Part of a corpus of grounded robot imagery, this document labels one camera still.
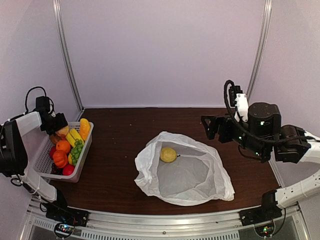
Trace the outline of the yellow orange mango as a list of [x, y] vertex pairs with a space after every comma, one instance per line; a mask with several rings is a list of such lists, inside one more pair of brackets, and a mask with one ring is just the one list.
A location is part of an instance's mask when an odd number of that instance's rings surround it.
[[91, 130], [90, 122], [86, 118], [80, 119], [79, 135], [86, 141]]

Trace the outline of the brown kiwi fruit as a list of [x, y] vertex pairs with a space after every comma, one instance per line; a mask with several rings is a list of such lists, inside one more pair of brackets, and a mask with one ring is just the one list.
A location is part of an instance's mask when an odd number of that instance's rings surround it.
[[49, 136], [49, 139], [54, 145], [56, 145], [59, 141], [65, 140], [65, 137], [52, 134]]

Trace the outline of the yellow banana bunch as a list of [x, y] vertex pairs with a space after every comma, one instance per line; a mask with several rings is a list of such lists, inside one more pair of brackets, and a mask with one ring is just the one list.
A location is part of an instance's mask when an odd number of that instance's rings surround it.
[[74, 128], [71, 128], [68, 134], [65, 136], [65, 139], [69, 142], [69, 144], [74, 148], [78, 145], [83, 145], [84, 140], [78, 133], [78, 131]]

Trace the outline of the peach fruit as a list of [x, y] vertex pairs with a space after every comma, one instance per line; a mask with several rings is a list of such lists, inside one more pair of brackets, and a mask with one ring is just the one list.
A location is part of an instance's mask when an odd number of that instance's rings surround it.
[[69, 131], [70, 131], [70, 128], [67, 125], [67, 126], [61, 128], [60, 130], [56, 131], [55, 133], [60, 137], [66, 137], [67, 134], [69, 133]]

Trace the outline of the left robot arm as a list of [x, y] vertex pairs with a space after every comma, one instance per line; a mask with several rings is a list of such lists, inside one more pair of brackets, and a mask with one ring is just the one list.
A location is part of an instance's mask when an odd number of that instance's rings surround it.
[[46, 217], [67, 222], [73, 218], [63, 193], [46, 182], [29, 166], [28, 154], [22, 137], [34, 129], [53, 134], [67, 126], [62, 113], [55, 114], [54, 103], [46, 96], [35, 100], [35, 109], [8, 119], [0, 126], [0, 173], [11, 178], [11, 183], [24, 187], [31, 195], [44, 201]]

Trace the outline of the green fruit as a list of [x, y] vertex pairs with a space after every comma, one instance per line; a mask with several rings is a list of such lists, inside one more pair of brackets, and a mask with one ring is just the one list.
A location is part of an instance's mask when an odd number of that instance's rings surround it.
[[76, 139], [75, 143], [74, 143], [74, 147], [70, 151], [72, 160], [78, 160], [78, 158], [82, 152], [83, 147], [84, 147], [83, 141], [80, 139]]

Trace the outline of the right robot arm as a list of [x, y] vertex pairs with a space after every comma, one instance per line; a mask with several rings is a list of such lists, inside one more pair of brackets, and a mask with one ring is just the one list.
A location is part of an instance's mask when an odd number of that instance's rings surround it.
[[[203, 115], [201, 122], [206, 136], [212, 140], [218, 135], [222, 144], [236, 142], [238, 151], [252, 152], [253, 160], [261, 163], [274, 158], [275, 162], [301, 165], [320, 163], [320, 139], [295, 125], [282, 125], [277, 105], [255, 102], [248, 108], [248, 121], [237, 122], [231, 114]], [[261, 205], [239, 212], [242, 225], [253, 225], [283, 215], [283, 210], [320, 191], [320, 171], [317, 169], [290, 186], [268, 191], [262, 195]]]

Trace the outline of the white plastic bag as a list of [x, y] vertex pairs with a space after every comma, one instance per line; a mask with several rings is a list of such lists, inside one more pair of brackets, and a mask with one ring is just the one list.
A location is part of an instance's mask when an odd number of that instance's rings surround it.
[[[175, 161], [160, 160], [162, 148], [172, 148]], [[233, 201], [235, 190], [218, 151], [186, 135], [163, 131], [135, 158], [136, 185], [149, 197], [178, 206], [211, 200]]]

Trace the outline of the pale yellow bumpy fruit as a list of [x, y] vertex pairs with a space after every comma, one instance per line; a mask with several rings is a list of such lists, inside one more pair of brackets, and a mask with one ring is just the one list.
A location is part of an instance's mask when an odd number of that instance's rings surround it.
[[180, 156], [180, 154], [177, 154], [177, 152], [170, 147], [164, 147], [160, 152], [160, 160], [164, 163], [172, 163]]

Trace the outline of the orange fruit from bag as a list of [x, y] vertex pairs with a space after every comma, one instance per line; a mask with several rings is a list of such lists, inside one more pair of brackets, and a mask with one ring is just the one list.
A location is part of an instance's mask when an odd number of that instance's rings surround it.
[[69, 154], [71, 151], [71, 145], [67, 140], [59, 140], [56, 145], [55, 149], [57, 151], [63, 151], [66, 154]]

